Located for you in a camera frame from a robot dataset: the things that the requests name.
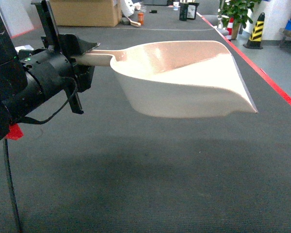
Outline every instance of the red floor stripe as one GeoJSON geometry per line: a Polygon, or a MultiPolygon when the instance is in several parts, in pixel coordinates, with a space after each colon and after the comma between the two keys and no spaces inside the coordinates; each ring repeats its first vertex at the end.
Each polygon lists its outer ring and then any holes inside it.
{"type": "Polygon", "coordinates": [[[28,30],[28,31],[22,32],[22,33],[17,34],[17,35],[13,35],[13,36],[11,37],[11,39],[13,39],[13,38],[15,38],[15,37],[18,37],[18,36],[21,36],[21,35],[24,35],[24,34],[27,34],[27,33],[29,33],[29,32],[32,32],[33,30],[36,30],[36,29],[41,28],[41,27],[42,27],[42,25],[40,25],[40,26],[36,26],[36,27],[34,27],[33,29],[30,29],[30,30],[28,30]]]}
{"type": "MultiPolygon", "coordinates": [[[[211,25],[204,17],[201,17],[206,23],[211,25]]],[[[225,36],[223,36],[221,33],[219,35],[227,42],[231,47],[268,83],[269,86],[271,86],[289,105],[291,105],[291,97],[281,89],[278,84],[274,82],[274,80],[271,79],[270,76],[268,76],[267,73],[260,67],[258,67],[253,61],[251,61],[242,51],[239,50],[232,42],[230,42],[225,36]]]]}

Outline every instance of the cardboard box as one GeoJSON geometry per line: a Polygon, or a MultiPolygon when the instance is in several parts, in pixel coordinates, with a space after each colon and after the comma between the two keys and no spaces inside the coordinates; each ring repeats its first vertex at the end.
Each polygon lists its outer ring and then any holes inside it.
{"type": "Polygon", "coordinates": [[[61,26],[114,27],[121,18],[120,0],[50,0],[61,26]]]}

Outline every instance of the yellow black bollard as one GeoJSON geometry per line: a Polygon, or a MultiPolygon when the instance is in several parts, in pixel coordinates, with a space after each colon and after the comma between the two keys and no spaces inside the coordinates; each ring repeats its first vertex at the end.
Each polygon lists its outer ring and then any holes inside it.
{"type": "Polygon", "coordinates": [[[262,41],[262,32],[263,32],[264,20],[265,20],[265,14],[261,13],[250,37],[249,37],[247,44],[243,45],[247,49],[261,50],[263,48],[261,46],[261,41],[262,41]]]}

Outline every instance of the black cable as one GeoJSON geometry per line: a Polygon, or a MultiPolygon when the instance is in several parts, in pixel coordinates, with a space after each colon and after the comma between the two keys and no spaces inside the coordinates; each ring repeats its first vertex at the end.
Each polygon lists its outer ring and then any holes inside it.
{"type": "Polygon", "coordinates": [[[58,114],[67,105],[67,103],[75,96],[75,94],[78,91],[77,82],[73,78],[67,77],[65,79],[69,79],[74,84],[74,91],[69,96],[69,98],[66,100],[66,102],[55,113],[53,113],[48,119],[42,120],[42,121],[39,121],[39,120],[33,119],[31,117],[25,116],[25,117],[23,117],[21,119],[21,121],[19,123],[33,124],[33,125],[43,125],[43,124],[49,122],[56,114],[58,114]]]}
{"type": "Polygon", "coordinates": [[[19,214],[18,214],[18,208],[17,208],[16,198],[15,198],[15,192],[14,192],[12,174],[11,174],[11,168],[10,168],[8,140],[6,138],[3,139],[3,151],[4,151],[4,163],[5,163],[6,178],[7,178],[8,186],[9,186],[9,192],[10,192],[14,220],[15,220],[15,224],[17,227],[17,232],[22,233],[23,230],[22,230],[21,224],[20,224],[20,218],[19,218],[19,214]]]}

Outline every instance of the scoop handle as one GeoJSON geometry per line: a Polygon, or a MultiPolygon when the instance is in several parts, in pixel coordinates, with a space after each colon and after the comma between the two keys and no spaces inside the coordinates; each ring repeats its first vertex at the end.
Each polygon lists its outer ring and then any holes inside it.
{"type": "Polygon", "coordinates": [[[72,56],[79,65],[109,67],[113,57],[118,58],[122,50],[92,50],[81,56],[72,56]]]}
{"type": "Polygon", "coordinates": [[[132,25],[132,26],[135,26],[135,27],[140,27],[141,26],[141,23],[139,23],[139,22],[135,22],[135,21],[130,21],[130,24],[132,25]]]}

